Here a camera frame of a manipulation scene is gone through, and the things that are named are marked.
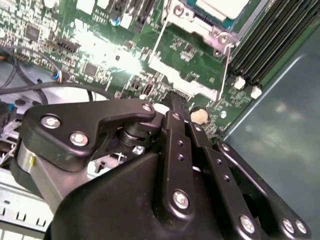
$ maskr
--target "green circuit board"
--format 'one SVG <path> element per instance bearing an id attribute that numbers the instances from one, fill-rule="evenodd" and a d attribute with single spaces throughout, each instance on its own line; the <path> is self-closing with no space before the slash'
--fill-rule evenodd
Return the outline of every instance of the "green circuit board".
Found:
<path id="1" fill-rule="evenodd" d="M 94 85 L 112 93 L 116 99 L 137 98 L 152 82 L 147 100 L 160 102 L 173 87 L 166 76 L 149 67 L 148 59 L 162 29 L 163 1 L 155 2 L 152 14 L 140 33 L 134 32 L 135 19 L 126 29 L 110 22 L 110 9 L 94 2 L 91 12 L 77 8 L 80 0 L 60 0 L 53 9 L 44 7 L 42 0 L 0 0 L 0 29 L 5 36 L 1 45 L 19 45 L 44 53 L 61 67 L 71 81 Z M 252 25 L 263 18 L 275 0 L 266 1 Z M 234 23 L 238 32 L 255 11 L 260 0 L 251 0 Z M 310 26 L 283 58 L 288 59 L 315 28 Z M 243 36 L 250 35 L 250 30 Z M 79 45 L 74 53 L 61 52 L 54 45 L 56 39 L 72 40 Z M 46 61 L 30 55 L 30 61 L 51 70 Z M 189 34 L 171 24 L 164 30 L 155 56 L 177 70 L 182 79 L 196 81 L 203 86 L 220 90 L 225 70 L 225 57 L 215 57 L 213 48 L 200 36 Z M 262 81 L 265 86 L 272 76 Z M 186 97 L 190 110 L 203 106 L 209 112 L 204 125 L 208 134 L 226 130 L 253 100 L 250 93 L 225 85 L 222 98 L 212 101 L 203 95 Z"/>

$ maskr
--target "black mechanical arm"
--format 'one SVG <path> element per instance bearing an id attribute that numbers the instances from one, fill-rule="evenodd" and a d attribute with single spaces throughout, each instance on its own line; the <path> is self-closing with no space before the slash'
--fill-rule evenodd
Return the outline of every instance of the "black mechanical arm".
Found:
<path id="1" fill-rule="evenodd" d="M 46 240 L 311 239 L 306 223 L 228 144 L 209 142 L 183 99 L 36 106 L 11 171 L 54 213 Z M 135 156 L 141 146 L 145 153 Z M 88 180 L 90 161 L 126 162 Z"/>

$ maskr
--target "memory module slot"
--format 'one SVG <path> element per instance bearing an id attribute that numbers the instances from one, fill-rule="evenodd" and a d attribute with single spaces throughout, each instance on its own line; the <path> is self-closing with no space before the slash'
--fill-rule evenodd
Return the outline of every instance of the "memory module slot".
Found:
<path id="1" fill-rule="evenodd" d="M 231 62 L 232 66 L 237 68 L 241 64 L 241 62 L 248 56 L 247 53 L 250 53 L 252 47 L 258 43 L 259 38 L 263 37 L 263 32 L 268 29 L 268 23 L 272 23 L 289 2 L 290 0 L 277 0 L 272 5 L 271 9 L 266 13 L 262 21 L 251 33 L 244 45 L 240 47 L 240 51 L 234 56 Z"/>
<path id="2" fill-rule="evenodd" d="M 249 57 L 241 65 L 241 73 L 243 75 L 248 74 L 248 70 L 256 63 L 257 60 L 262 57 L 268 46 L 276 41 L 278 37 L 282 36 L 282 30 L 287 23 L 293 22 L 294 18 L 299 15 L 295 15 L 299 8 L 301 8 L 303 1 L 295 1 L 293 5 L 286 7 L 281 13 L 281 17 L 278 17 L 270 26 L 268 31 L 263 35 L 263 39 L 254 47 L 254 51 L 249 55 Z"/>
<path id="3" fill-rule="evenodd" d="M 291 34 L 296 33 L 296 29 L 300 26 L 302 22 L 306 19 L 308 21 L 308 17 L 313 15 L 313 11 L 317 10 L 317 2 L 319 0 L 313 0 L 308 5 L 303 6 L 299 9 L 299 15 L 292 22 L 286 24 L 282 29 L 280 35 L 272 41 L 272 43 L 266 48 L 265 52 L 263 52 L 262 57 L 258 59 L 254 63 L 254 66 L 246 72 L 247 75 L 255 78 L 257 74 L 262 70 L 262 68 L 267 64 L 267 62 L 272 58 L 272 56 L 277 52 L 281 51 L 281 47 L 284 45 L 284 42 L 291 36 Z"/>
<path id="4" fill-rule="evenodd" d="M 275 51 L 272 58 L 270 58 L 266 62 L 266 64 L 261 68 L 261 70 L 256 74 L 256 76 L 254 77 L 255 79 L 262 80 L 268 74 L 268 72 L 275 66 L 277 61 L 279 61 L 282 58 L 282 56 L 289 50 L 289 48 L 292 46 L 292 43 L 294 43 L 300 37 L 300 35 L 307 29 L 307 27 L 314 22 L 319 12 L 320 6 L 317 5 L 314 14 L 310 14 L 310 16 L 305 18 L 304 21 L 302 21 L 299 24 L 299 27 L 297 27 L 295 31 L 291 33 L 290 37 L 283 43 L 281 49 Z"/>
<path id="5" fill-rule="evenodd" d="M 319 8 L 320 0 L 291 0 L 277 17 L 269 18 L 271 22 L 262 27 L 260 23 L 253 33 L 257 42 L 251 46 L 247 45 L 250 41 L 244 43 L 249 53 L 243 52 L 243 48 L 231 62 L 233 74 L 244 77 L 250 85 L 258 84 L 312 23 Z"/>

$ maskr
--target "microchip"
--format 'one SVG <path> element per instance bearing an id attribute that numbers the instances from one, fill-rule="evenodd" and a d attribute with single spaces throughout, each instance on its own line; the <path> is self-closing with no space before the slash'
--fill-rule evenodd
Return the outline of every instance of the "microchip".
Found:
<path id="1" fill-rule="evenodd" d="M 88 76 L 94 77 L 97 71 L 98 71 L 98 67 L 88 62 L 84 68 L 83 73 L 87 74 Z"/>
<path id="2" fill-rule="evenodd" d="M 30 39 L 30 41 L 38 42 L 39 36 L 40 36 L 40 30 L 35 28 L 34 26 L 27 25 L 24 36 Z"/>

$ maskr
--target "white connector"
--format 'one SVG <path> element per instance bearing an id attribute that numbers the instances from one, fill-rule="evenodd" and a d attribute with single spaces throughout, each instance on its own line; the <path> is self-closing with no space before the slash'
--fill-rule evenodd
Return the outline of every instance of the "white connector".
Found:
<path id="1" fill-rule="evenodd" d="M 254 86 L 254 87 L 252 88 L 251 97 L 252 97 L 253 99 L 257 99 L 258 97 L 261 96 L 261 94 L 262 94 L 262 91 L 261 91 L 261 89 L 260 89 L 259 87 Z"/>
<path id="2" fill-rule="evenodd" d="M 246 80 L 244 80 L 241 76 L 237 76 L 235 81 L 234 81 L 233 86 L 236 89 L 240 90 L 245 86 L 245 84 L 246 84 Z"/>

